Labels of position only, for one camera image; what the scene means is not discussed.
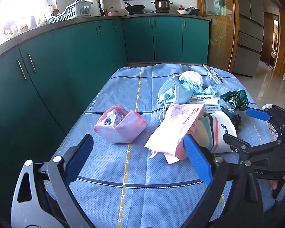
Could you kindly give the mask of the person's right hand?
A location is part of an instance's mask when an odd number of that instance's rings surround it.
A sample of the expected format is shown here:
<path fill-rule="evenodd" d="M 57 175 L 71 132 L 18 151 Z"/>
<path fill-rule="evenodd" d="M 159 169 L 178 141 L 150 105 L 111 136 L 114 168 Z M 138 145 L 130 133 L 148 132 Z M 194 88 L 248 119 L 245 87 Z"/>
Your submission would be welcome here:
<path fill-rule="evenodd" d="M 279 179 L 270 180 L 270 189 L 276 190 L 278 188 Z"/>

